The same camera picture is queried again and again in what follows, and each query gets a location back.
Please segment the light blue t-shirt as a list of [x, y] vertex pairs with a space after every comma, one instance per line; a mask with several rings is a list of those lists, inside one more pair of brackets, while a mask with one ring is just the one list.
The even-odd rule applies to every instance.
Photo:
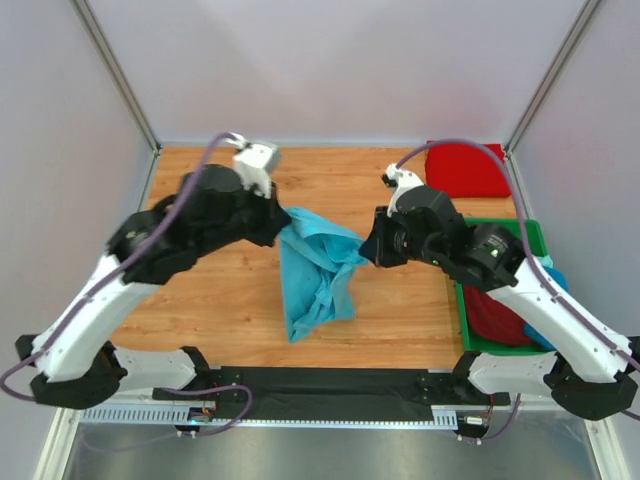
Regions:
[[355, 232], [301, 207], [286, 213], [291, 223], [279, 234], [280, 279], [287, 339], [294, 344], [319, 326], [356, 317], [349, 283], [367, 260]]

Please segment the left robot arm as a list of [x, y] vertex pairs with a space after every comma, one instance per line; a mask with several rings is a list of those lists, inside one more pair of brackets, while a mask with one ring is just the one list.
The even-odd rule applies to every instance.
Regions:
[[149, 389], [155, 400], [210, 397], [216, 376], [200, 350], [147, 352], [115, 346], [113, 332], [140, 303], [198, 260], [242, 240], [271, 247], [291, 218], [272, 166], [207, 164], [179, 190], [129, 216], [108, 240], [92, 277], [56, 321], [64, 330], [22, 335], [16, 350], [37, 370], [40, 405], [84, 410], [114, 394]]

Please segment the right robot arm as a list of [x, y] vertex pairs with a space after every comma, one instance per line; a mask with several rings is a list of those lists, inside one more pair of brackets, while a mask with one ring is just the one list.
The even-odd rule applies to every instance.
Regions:
[[450, 390], [470, 404], [482, 395], [552, 398], [587, 420], [627, 411], [639, 387], [631, 373], [639, 341], [614, 332], [564, 291], [528, 242], [497, 223], [471, 225], [443, 193], [426, 186], [374, 211], [359, 253], [377, 267], [418, 261], [454, 282], [486, 294], [517, 314], [552, 345], [524, 356], [467, 352], [454, 367]]

